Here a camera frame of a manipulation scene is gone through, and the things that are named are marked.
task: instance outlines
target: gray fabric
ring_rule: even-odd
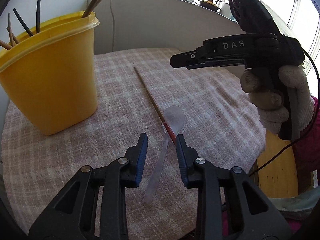
[[[320,198],[320,187],[292,198],[269,198],[285,218],[305,220]]]
[[[108,165],[135,145],[141,132],[148,135],[148,154],[140,187],[126,190],[129,239],[179,239],[195,227],[197,190],[183,187],[172,143],[153,202],[142,201],[165,133],[134,66],[162,111],[171,105],[184,110],[180,132],[201,157],[223,168],[250,169],[264,148],[265,129],[239,79],[223,68],[174,69],[169,59],[176,53],[132,49],[95,56],[97,111],[51,136],[10,103],[2,140],[4,182],[24,231],[79,168]]]

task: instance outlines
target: sleeve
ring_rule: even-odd
[[[318,104],[318,99],[313,98],[315,102],[315,109]],[[320,111],[318,111],[316,121],[310,132],[300,141],[295,143],[292,148],[297,166],[305,166],[310,172],[320,169]],[[303,136],[309,129],[309,125],[301,132]]]

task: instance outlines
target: wooden chopstick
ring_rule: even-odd
[[[19,40],[17,39],[17,37],[12,33],[12,37],[13,37],[13,40],[16,44],[19,44]]]
[[[175,136],[174,132],[171,130],[171,127],[170,127],[170,126],[167,124],[167,122],[165,121],[164,116],[163,116],[163,113],[161,112],[158,104],[156,103],[155,99],[154,99],[153,96],[151,95],[150,90],[147,88],[147,85],[146,85],[146,83],[144,82],[142,76],[140,75],[137,67],[134,67],[134,70],[135,70],[135,72],[137,73],[138,78],[139,78],[139,80],[141,81],[144,89],[146,90],[146,92],[147,92],[147,94],[148,94],[148,96],[149,96],[149,98],[150,98],[150,100],[151,100],[151,103],[153,104],[153,107],[155,108],[158,116],[160,117],[161,122],[163,123],[165,129],[167,130],[167,132],[168,132],[168,134],[169,134],[169,136],[170,136],[173,144],[176,145],[176,136]]]
[[[4,41],[1,41],[1,40],[0,40],[0,46],[3,47],[3,48],[5,48],[5,49],[7,49],[7,50],[13,48],[13,47],[10,46],[9,44],[7,44],[7,43],[5,43]]]
[[[11,30],[10,13],[8,13],[8,29],[9,29],[10,44],[12,47],[14,47],[14,41],[13,41],[12,30]]]

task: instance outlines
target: wooden chopstick on table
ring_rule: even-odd
[[[151,100],[151,103],[152,103],[153,107],[155,108],[158,116],[160,117],[160,120],[161,120],[161,122],[163,123],[165,129],[167,130],[167,132],[168,132],[168,134],[169,134],[169,136],[170,136],[173,144],[176,145],[176,136],[175,136],[175,134],[174,134],[173,131],[171,130],[171,127],[170,127],[170,126],[167,124],[167,122],[165,121],[164,116],[163,116],[163,113],[161,112],[158,104],[156,103],[155,99],[154,99],[153,96],[151,95],[150,90],[147,88],[147,85],[146,85],[146,83],[144,82],[142,76],[140,75],[137,67],[134,67],[134,70],[135,70],[135,72],[137,73],[138,78],[139,78],[139,80],[141,81],[144,89],[146,90],[146,92],[147,92],[147,94],[148,94],[148,96],[149,96],[149,98],[150,98],[150,100]]]

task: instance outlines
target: power cord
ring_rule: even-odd
[[[269,163],[271,163],[273,160],[275,160],[281,153],[283,153],[286,149],[288,149],[289,147],[291,147],[292,145],[294,145],[295,143],[297,143],[298,141],[302,140],[312,129],[314,123],[316,122],[316,118],[319,112],[319,106],[320,106],[320,78],[319,78],[319,73],[318,70],[316,68],[315,63],[313,62],[312,58],[310,57],[310,55],[303,49],[304,54],[308,57],[308,59],[310,60],[311,64],[313,65],[316,75],[317,75],[317,80],[318,80],[318,104],[316,107],[316,111],[315,114],[313,116],[313,119],[311,121],[311,125],[309,126],[308,130],[298,139],[294,140],[292,143],[288,144],[287,146],[285,146],[280,152],[278,152],[275,156],[273,156],[269,161],[267,161],[265,164],[263,164],[260,168],[256,169],[255,171],[253,171],[252,173],[249,174],[249,177],[252,176],[253,174],[257,173],[258,171],[260,171],[261,169],[263,169],[265,166],[267,166]]]
[[[115,48],[115,16],[113,14],[112,10],[112,0],[110,0],[110,12],[112,16],[112,51],[114,51]]]

